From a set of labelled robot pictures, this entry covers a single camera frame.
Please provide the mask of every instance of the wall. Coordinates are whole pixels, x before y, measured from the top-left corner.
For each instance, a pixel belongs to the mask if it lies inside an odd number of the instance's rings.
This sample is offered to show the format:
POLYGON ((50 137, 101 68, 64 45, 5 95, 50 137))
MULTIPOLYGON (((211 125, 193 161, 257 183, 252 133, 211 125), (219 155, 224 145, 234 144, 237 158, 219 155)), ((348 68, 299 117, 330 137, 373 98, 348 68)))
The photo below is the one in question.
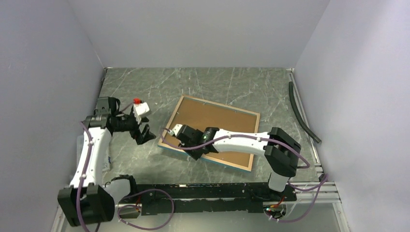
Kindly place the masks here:
POLYGON ((354 232, 410 226, 409 22, 405 0, 333 0, 295 68, 354 232))
POLYGON ((329 0, 69 0, 106 67, 294 67, 329 0))
POLYGON ((67 1, 0 1, 0 231, 50 231, 102 74, 67 1))

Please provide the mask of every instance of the floor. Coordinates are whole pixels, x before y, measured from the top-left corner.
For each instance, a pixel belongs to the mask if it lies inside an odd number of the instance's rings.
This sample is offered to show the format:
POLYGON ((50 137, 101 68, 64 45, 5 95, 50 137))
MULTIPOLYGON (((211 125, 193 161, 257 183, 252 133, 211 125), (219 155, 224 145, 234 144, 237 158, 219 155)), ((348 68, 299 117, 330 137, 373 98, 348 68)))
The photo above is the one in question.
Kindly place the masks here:
MULTIPOLYGON (((259 112, 259 132, 281 127, 302 145, 301 154, 313 164, 310 143, 289 103, 288 82, 285 69, 114 68, 107 71, 100 97, 119 98, 123 105, 136 97, 146 101, 155 134, 167 124, 182 94, 259 112)), ((158 147, 158 140, 137 145, 129 133, 115 133, 109 151, 112 167, 104 181, 132 174, 138 184, 264 182, 271 172, 264 157, 255 156, 252 171, 246 172, 195 161, 158 147)), ((314 165, 298 170, 292 181, 318 181, 314 165)))

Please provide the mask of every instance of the red object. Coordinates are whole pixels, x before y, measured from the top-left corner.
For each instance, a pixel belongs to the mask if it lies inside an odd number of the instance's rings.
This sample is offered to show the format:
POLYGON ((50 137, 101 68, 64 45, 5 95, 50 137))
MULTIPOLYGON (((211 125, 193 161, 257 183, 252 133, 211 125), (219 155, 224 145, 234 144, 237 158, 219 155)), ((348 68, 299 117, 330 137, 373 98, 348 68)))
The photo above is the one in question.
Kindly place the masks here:
POLYGON ((134 104, 140 104, 141 103, 141 99, 139 98, 134 98, 134 104))

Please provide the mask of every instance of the black tube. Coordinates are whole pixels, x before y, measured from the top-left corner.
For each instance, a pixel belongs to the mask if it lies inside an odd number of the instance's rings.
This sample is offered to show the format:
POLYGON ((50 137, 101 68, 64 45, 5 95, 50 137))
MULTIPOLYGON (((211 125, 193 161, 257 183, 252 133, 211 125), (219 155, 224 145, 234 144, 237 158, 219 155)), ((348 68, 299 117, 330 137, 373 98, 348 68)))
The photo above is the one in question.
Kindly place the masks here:
POLYGON ((309 127, 305 124, 305 122, 302 119, 302 116, 299 113, 299 110, 297 108, 297 104, 296 104, 296 100, 294 98, 294 94, 293 94, 293 82, 290 81, 289 82, 289 101, 291 102, 291 106, 292 106, 292 110, 296 116, 296 120, 299 123, 299 125, 302 127, 302 129, 304 131, 306 131, 306 133, 317 143, 321 143, 321 139, 315 135, 315 133, 313 133, 313 131, 311 131, 309 129, 309 127))

